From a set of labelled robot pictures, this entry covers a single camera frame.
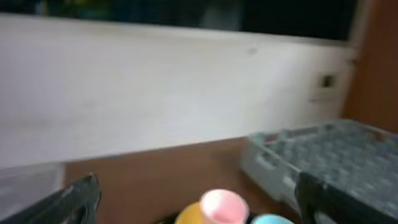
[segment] white wall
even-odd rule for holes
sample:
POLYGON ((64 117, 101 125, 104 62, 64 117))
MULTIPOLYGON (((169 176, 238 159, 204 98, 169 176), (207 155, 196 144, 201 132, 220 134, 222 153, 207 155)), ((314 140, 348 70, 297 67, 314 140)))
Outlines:
POLYGON ((0 17, 0 168, 337 118, 351 52, 319 41, 0 17), (309 102, 318 72, 336 97, 309 102))

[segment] brown wooden panel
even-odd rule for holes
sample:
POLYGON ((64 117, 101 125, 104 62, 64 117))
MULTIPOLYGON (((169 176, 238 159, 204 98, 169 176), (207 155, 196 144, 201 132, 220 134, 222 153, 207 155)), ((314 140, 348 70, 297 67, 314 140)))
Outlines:
POLYGON ((398 1, 375 0, 343 117, 398 132, 398 1))
POLYGON ((240 170, 243 139, 161 149, 73 162, 67 183, 98 175, 103 199, 98 223, 151 223, 196 202, 208 189, 233 190, 252 211, 281 214, 298 223, 290 208, 273 201, 240 170))

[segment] pink cup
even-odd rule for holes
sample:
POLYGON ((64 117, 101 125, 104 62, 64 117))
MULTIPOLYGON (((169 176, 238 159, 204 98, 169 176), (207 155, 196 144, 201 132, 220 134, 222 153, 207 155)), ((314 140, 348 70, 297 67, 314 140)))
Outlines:
POLYGON ((229 190, 209 190, 200 199, 203 224, 243 224, 249 207, 241 196, 229 190))

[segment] yellow cup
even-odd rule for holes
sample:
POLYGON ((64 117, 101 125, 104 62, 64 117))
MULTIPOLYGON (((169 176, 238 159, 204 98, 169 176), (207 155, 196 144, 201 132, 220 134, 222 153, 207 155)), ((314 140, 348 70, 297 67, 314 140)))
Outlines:
POLYGON ((175 224, 203 224, 199 202, 186 207, 177 217, 175 224))

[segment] dish rack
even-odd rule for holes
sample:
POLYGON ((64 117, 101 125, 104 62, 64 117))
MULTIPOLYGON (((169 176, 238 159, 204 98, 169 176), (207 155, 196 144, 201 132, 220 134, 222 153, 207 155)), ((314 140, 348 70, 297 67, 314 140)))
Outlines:
POLYGON ((250 135, 241 169, 296 210, 295 185, 305 171, 398 218, 398 137, 356 121, 250 135))

